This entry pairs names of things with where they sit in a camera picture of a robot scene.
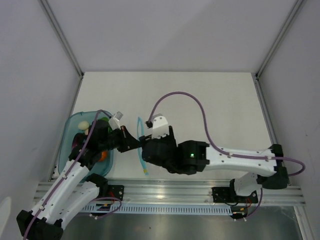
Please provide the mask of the clear zip top bag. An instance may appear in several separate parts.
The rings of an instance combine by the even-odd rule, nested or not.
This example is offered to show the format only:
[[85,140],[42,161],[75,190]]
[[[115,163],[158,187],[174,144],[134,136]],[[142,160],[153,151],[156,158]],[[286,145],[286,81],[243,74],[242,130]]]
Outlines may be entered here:
[[[136,134],[137,134],[137,139],[138,140],[139,140],[140,137],[142,137],[144,135],[143,120],[140,117],[137,118]],[[143,173],[144,173],[145,176],[148,176],[149,173],[148,173],[148,170],[147,170],[146,162],[142,158],[142,148],[141,147],[137,149],[137,153],[138,153],[140,164],[141,164],[142,169],[143,169]]]

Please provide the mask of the orange toy fruit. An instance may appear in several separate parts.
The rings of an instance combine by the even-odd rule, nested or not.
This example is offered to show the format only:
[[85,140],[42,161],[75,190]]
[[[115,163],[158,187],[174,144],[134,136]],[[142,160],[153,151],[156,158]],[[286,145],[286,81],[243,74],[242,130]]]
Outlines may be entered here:
[[107,157],[108,157],[108,152],[107,152],[107,151],[102,151],[102,152],[100,153],[99,162],[103,162]]

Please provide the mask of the green toy bell pepper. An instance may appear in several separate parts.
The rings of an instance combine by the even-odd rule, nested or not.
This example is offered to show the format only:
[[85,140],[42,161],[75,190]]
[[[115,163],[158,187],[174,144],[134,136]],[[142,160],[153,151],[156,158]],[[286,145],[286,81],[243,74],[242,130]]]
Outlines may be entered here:
[[107,117],[102,117],[98,120],[99,128],[107,131],[108,133],[110,133],[112,131],[109,120],[110,119]]

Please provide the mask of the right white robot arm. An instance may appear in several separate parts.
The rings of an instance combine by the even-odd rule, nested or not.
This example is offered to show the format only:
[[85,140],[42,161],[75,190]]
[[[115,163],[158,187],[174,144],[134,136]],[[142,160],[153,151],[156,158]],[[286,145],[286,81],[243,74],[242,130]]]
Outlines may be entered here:
[[287,169],[277,162],[270,148],[249,156],[223,154],[203,141],[177,143],[171,126],[164,136],[143,135],[139,140],[142,159],[171,174],[189,176],[217,170],[244,172],[242,177],[229,182],[228,196],[234,202],[241,201],[260,188],[282,190],[289,184]]

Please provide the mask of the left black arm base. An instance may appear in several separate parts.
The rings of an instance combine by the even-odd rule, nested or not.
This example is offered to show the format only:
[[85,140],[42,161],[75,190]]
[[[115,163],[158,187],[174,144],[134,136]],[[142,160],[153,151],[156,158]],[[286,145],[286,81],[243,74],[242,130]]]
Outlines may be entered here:
[[103,187],[99,189],[99,194],[97,198],[109,197],[117,198],[122,201],[124,197],[124,192],[124,185],[108,185],[108,187]]

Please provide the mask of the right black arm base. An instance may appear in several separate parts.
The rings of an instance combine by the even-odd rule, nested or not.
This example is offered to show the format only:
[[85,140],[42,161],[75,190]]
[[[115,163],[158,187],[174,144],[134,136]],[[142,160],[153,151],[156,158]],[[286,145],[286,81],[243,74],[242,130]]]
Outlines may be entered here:
[[212,187],[212,200],[214,203],[226,204],[228,206],[236,206],[238,204],[257,204],[258,194],[256,191],[248,196],[236,195],[230,187]]

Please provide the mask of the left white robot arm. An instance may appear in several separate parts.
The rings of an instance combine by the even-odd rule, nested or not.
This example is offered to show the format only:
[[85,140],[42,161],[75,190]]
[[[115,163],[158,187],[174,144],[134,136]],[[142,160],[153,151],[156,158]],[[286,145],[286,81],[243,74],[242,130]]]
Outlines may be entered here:
[[68,223],[89,202],[120,202],[109,195],[108,180],[90,171],[104,152],[116,149],[124,153],[139,148],[140,142],[125,126],[111,129],[103,119],[94,120],[88,134],[78,133],[75,137],[78,142],[58,179],[31,210],[22,210],[16,217],[25,240],[59,240]]

